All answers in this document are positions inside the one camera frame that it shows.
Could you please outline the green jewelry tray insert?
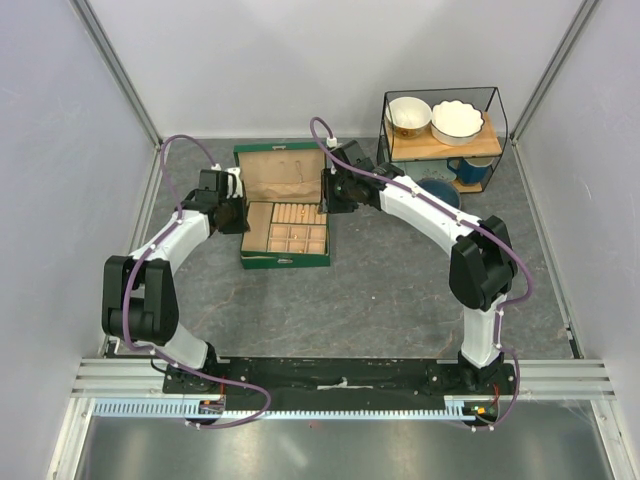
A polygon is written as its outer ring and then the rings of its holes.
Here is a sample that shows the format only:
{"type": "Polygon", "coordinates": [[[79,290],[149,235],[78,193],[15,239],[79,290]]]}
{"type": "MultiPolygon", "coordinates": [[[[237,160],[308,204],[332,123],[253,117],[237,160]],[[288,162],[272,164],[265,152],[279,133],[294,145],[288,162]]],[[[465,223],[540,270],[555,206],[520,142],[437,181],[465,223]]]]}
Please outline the green jewelry tray insert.
{"type": "Polygon", "coordinates": [[[316,204],[251,202],[247,221],[249,230],[241,243],[241,252],[246,256],[328,253],[328,215],[319,214],[316,204]],[[298,230],[297,236],[292,229],[298,230]]]}

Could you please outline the green jewelry box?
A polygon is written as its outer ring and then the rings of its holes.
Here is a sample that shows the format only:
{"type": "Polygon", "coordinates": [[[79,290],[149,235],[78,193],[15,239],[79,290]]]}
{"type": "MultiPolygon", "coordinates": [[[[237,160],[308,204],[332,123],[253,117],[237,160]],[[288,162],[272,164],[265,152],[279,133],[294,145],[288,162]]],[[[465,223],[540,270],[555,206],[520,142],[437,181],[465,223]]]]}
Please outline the green jewelry box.
{"type": "MultiPolygon", "coordinates": [[[[326,158],[312,142],[250,144],[234,147],[234,158],[241,168],[247,209],[251,202],[287,202],[319,205],[322,198],[322,171],[326,158]]],[[[327,267],[331,263],[330,237],[328,253],[266,254],[246,256],[246,269],[327,267]]]]}

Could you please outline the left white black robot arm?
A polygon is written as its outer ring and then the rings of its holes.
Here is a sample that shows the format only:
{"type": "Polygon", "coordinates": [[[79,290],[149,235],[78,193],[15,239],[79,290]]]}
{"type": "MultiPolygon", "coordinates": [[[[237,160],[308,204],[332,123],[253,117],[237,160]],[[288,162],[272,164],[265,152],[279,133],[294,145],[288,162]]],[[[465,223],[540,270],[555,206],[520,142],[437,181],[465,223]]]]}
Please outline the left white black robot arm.
{"type": "Polygon", "coordinates": [[[211,167],[176,207],[168,223],[140,248],[107,259],[103,272],[102,329],[132,351],[145,351],[185,368],[185,382],[208,393],[219,382],[217,354],[180,322],[174,274],[214,233],[249,229],[241,169],[211,167]]]}

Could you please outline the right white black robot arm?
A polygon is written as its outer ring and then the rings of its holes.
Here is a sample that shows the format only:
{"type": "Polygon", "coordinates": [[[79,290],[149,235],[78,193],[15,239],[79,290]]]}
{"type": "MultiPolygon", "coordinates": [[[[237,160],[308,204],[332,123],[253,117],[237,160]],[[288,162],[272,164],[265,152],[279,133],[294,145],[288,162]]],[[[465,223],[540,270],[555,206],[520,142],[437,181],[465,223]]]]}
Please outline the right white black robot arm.
{"type": "Polygon", "coordinates": [[[409,224],[447,254],[449,288],[463,306],[458,381],[469,393],[483,392],[504,361],[500,324],[518,273],[505,223],[448,205],[389,163],[374,165],[355,140],[340,144],[329,137],[317,144],[331,161],[322,173],[330,213],[371,206],[409,224]]]}

